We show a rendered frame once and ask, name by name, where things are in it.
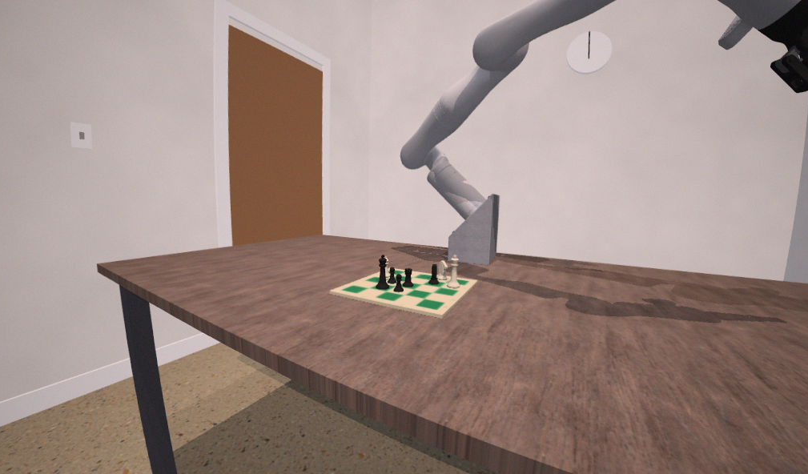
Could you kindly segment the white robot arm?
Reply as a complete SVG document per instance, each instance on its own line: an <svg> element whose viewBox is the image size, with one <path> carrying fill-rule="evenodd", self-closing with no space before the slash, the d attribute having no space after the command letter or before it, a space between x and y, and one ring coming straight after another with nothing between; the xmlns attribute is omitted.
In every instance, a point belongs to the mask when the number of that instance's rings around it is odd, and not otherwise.
<svg viewBox="0 0 808 474"><path fill-rule="evenodd" d="M436 145L456 131L488 93L521 64L529 42L589 16L614 1L535 0L488 24L473 43L472 54L478 66L442 94L417 132L403 145L400 152L402 164L410 170L427 164L430 170L428 182L466 220L486 199L457 172ZM769 26L800 2L718 1L737 15L718 40L718 45L726 50L740 42L751 28L760 30Z"/></svg>

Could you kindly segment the green and cream chessboard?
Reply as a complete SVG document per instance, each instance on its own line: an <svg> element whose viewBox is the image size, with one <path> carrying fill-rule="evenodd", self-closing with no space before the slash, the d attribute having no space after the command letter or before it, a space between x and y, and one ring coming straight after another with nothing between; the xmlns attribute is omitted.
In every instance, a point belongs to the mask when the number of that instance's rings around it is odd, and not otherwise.
<svg viewBox="0 0 808 474"><path fill-rule="evenodd" d="M386 277L389 289L376 288L379 272L330 290L329 293L443 319L478 284L478 280L457 278L460 287L450 288L447 284L451 276L446 276L446 280L438 279L439 284L430 284L428 281L432 274L413 271L413 287L403 287L406 276L404 269L395 269L394 277L396 279L396 275L401 274L401 287L404 291L394 292L396 283L388 283L390 277Z"/></svg>

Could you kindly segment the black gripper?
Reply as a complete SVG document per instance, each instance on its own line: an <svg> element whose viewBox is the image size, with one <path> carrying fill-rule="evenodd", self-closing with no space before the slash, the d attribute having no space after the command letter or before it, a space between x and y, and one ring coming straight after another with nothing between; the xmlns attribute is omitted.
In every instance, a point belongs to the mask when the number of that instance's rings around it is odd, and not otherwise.
<svg viewBox="0 0 808 474"><path fill-rule="evenodd" d="M788 50L770 68L794 92L808 91L808 0L800 0L780 19L758 31Z"/></svg>

